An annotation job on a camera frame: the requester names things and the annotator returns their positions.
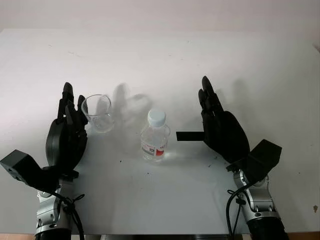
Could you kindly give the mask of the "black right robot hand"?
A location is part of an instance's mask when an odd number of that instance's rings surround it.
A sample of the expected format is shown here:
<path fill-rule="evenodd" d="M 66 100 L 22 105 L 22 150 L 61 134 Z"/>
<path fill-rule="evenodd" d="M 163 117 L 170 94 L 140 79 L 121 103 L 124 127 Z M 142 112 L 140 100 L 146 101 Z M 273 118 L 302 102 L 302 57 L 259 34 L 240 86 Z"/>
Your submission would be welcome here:
<path fill-rule="evenodd" d="M 250 152 L 248 138 L 236 117 L 224 110 L 207 76 L 202 78 L 198 91 L 204 130 L 204 142 L 230 164 Z"/>

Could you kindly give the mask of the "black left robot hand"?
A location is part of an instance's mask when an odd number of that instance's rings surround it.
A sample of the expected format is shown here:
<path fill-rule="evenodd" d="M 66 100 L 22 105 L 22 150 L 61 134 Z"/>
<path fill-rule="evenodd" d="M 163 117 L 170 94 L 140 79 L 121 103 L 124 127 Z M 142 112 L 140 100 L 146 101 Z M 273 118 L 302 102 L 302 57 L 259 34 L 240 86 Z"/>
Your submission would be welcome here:
<path fill-rule="evenodd" d="M 80 95 L 74 104 L 73 87 L 66 82 L 59 100 L 57 118 L 50 125 L 45 153 L 48 165 L 66 174 L 80 162 L 87 145 L 85 126 L 88 120 L 81 107 L 85 97 Z"/>

